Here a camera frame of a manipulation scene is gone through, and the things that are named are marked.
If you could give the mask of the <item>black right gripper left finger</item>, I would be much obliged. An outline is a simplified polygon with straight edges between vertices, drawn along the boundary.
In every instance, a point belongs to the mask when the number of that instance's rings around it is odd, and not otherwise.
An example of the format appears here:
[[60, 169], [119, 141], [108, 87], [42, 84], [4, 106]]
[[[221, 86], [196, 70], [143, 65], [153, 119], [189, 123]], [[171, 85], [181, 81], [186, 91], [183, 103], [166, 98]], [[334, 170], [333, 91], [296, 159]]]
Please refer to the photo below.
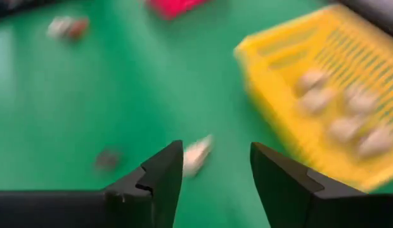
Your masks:
[[173, 227], [182, 179], [177, 140], [105, 188], [106, 227]]

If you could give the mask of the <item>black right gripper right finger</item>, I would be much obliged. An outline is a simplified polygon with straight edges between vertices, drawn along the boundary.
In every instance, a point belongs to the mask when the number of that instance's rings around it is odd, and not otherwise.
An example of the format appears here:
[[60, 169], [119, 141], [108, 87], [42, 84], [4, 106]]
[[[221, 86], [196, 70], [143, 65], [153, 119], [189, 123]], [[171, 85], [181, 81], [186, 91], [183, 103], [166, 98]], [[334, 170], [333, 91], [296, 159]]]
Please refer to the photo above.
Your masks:
[[323, 190], [333, 198], [362, 196], [341, 182], [320, 175], [322, 185], [308, 176], [309, 167], [259, 142], [250, 145], [256, 190], [271, 227], [305, 227], [312, 199]]

